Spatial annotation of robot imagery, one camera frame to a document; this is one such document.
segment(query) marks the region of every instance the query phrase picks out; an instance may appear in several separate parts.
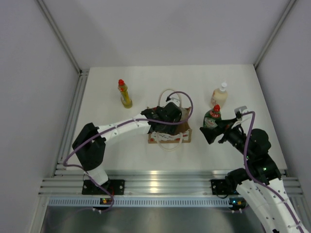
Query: table surface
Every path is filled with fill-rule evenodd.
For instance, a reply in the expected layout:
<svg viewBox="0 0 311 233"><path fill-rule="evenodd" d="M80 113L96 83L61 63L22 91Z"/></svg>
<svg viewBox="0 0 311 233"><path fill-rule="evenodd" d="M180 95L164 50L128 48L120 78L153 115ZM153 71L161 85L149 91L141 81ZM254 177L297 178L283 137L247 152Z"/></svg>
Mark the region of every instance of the table surface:
<svg viewBox="0 0 311 233"><path fill-rule="evenodd" d="M117 89L124 79L133 101L125 109ZM242 154L230 143L209 145L199 128L210 109L213 90L226 81L228 99L221 109L222 119L234 118L234 109L246 105L256 112L254 128L265 130L272 147L270 156L279 169L287 169L253 65L164 66L164 67L94 67L90 69L80 108L74 138L87 123L107 125L129 119L146 107L155 107L162 90L173 88L190 95L193 115L191 143L184 143L173 152L163 151L157 144L148 144L147 135L128 138L105 150L104 168L109 170L179 170L216 171L243 167ZM169 92L163 95L162 105ZM190 102L182 97L183 107ZM248 130L250 120L242 124ZM164 144L174 147L175 144ZM80 164L73 156L69 164Z"/></svg>

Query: white vent strip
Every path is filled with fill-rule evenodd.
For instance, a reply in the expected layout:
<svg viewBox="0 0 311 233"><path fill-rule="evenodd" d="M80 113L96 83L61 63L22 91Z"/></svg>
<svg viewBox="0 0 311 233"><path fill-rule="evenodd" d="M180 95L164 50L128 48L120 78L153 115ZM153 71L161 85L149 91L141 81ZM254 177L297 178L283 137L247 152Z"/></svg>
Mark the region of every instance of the white vent strip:
<svg viewBox="0 0 311 233"><path fill-rule="evenodd" d="M49 206L105 207L100 198L50 198ZM115 207L231 207L229 198L122 198L115 197Z"/></svg>

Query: green bottle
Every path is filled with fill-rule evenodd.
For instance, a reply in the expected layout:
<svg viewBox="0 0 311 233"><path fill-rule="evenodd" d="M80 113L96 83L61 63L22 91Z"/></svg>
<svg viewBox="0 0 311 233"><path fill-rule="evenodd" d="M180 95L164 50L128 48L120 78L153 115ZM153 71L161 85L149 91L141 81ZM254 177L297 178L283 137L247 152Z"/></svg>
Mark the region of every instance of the green bottle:
<svg viewBox="0 0 311 233"><path fill-rule="evenodd" d="M216 120L221 120L222 116L220 113L220 106L217 104L213 109L209 110L205 116L203 121L203 127L214 129L217 127Z"/></svg>

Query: wall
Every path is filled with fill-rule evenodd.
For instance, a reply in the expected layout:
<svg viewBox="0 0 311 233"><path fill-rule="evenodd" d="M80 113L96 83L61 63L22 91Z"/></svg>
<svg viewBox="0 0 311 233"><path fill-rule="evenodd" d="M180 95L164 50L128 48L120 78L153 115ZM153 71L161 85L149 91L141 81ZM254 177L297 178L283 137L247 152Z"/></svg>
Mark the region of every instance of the wall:
<svg viewBox="0 0 311 233"><path fill-rule="evenodd" d="M252 64L288 0L46 0L82 68Z"/></svg>
<svg viewBox="0 0 311 233"><path fill-rule="evenodd" d="M257 69L290 173L311 206L311 1L299 0Z"/></svg>
<svg viewBox="0 0 311 233"><path fill-rule="evenodd" d="M0 21L0 226L24 233L77 74L34 0L2 0Z"/></svg>

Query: soap bottle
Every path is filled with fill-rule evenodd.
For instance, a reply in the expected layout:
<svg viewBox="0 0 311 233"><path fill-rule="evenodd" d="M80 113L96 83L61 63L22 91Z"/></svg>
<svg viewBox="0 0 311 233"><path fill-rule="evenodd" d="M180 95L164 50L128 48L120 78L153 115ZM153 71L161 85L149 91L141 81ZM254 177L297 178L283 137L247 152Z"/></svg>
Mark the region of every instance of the soap bottle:
<svg viewBox="0 0 311 233"><path fill-rule="evenodd" d="M119 80L119 91L121 92L121 102L125 108L131 108L133 106L132 100L127 92L127 85L122 79Z"/></svg>
<svg viewBox="0 0 311 233"><path fill-rule="evenodd" d="M216 104L213 109L209 110L204 115L203 127L214 129L217 127L216 120L221 120L222 115L220 113L220 106Z"/></svg>
<svg viewBox="0 0 311 233"><path fill-rule="evenodd" d="M228 92L226 91L227 83L222 83L222 86L220 88L217 88L214 90L212 98L210 100L210 106L211 108L214 107L216 104L218 104L221 108L223 107L227 97Z"/></svg>

